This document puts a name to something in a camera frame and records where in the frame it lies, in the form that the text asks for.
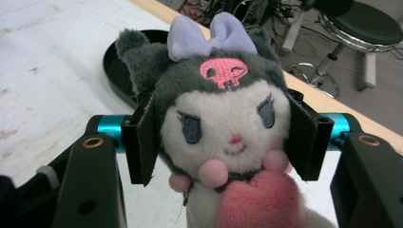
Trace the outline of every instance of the plush nose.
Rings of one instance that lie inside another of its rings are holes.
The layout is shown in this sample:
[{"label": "plush nose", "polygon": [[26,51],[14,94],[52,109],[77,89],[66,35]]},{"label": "plush nose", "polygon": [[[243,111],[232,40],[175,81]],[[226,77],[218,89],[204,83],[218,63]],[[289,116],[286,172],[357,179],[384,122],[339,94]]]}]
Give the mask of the plush nose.
[{"label": "plush nose", "polygon": [[229,140],[229,144],[238,144],[242,141],[242,137],[240,135],[233,136],[231,140]]}]

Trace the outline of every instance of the plush ear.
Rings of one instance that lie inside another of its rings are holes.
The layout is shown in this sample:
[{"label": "plush ear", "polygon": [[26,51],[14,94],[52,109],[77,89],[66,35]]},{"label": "plush ear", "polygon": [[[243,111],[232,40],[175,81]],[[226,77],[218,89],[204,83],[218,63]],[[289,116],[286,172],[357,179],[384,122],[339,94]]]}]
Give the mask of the plush ear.
[{"label": "plush ear", "polygon": [[153,90],[161,74],[173,63],[165,44],[151,44],[140,31],[125,29],[115,46],[119,58],[127,65],[136,93]]},{"label": "plush ear", "polygon": [[251,37],[252,42],[255,44],[255,47],[258,50],[258,55],[267,60],[274,61],[280,65],[276,53],[272,50],[272,47],[270,46],[272,39],[266,30],[255,28],[249,31],[249,36]]}]

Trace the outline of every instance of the pink heart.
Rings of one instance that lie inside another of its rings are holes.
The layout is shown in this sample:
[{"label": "pink heart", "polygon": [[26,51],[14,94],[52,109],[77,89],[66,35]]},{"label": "pink heart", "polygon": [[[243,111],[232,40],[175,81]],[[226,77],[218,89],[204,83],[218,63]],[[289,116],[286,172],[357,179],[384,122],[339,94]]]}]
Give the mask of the pink heart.
[{"label": "pink heart", "polygon": [[287,174],[263,170],[234,181],[221,195],[218,228],[299,227],[299,191]]}]

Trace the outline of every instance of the bolt hole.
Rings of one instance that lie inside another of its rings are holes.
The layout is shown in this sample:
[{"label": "bolt hole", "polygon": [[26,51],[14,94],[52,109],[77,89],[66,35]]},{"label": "bolt hole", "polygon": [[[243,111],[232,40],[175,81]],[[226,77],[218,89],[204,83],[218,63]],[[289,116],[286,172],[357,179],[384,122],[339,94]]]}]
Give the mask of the bolt hole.
[{"label": "bolt hole", "polygon": [[320,123],[324,123],[324,124],[330,122],[330,120],[325,118],[325,117],[319,117],[319,118],[317,118],[317,121],[320,122]]},{"label": "bolt hole", "polygon": [[303,101],[303,94],[293,90],[293,89],[288,89],[288,93],[291,95],[291,97],[298,103],[302,103]]},{"label": "bolt hole", "polygon": [[94,148],[94,147],[100,146],[102,143],[104,143],[104,140],[102,138],[99,138],[99,137],[90,138],[83,142],[83,147]]},{"label": "bolt hole", "polygon": [[361,135],[358,137],[363,143],[366,143],[368,145],[373,145],[373,146],[379,146],[380,145],[380,141],[377,140],[376,138],[373,138],[371,136],[365,136],[365,135]]},{"label": "bolt hole", "polygon": [[85,201],[77,208],[79,215],[86,215],[95,209],[95,202],[93,200]]}]

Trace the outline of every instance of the white table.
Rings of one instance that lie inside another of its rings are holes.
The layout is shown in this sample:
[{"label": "white table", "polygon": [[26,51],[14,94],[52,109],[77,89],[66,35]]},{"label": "white table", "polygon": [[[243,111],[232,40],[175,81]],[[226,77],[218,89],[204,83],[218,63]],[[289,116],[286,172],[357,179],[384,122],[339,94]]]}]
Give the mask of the white table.
[{"label": "white table", "polygon": [[[0,175],[20,186],[83,133],[97,114],[131,114],[111,90],[102,61],[124,28],[169,29],[125,0],[0,2]],[[299,181],[308,205],[336,222],[329,183],[338,159],[327,155],[318,182]],[[182,196],[158,161],[146,187],[131,185],[118,155],[129,227],[185,227]]]}]

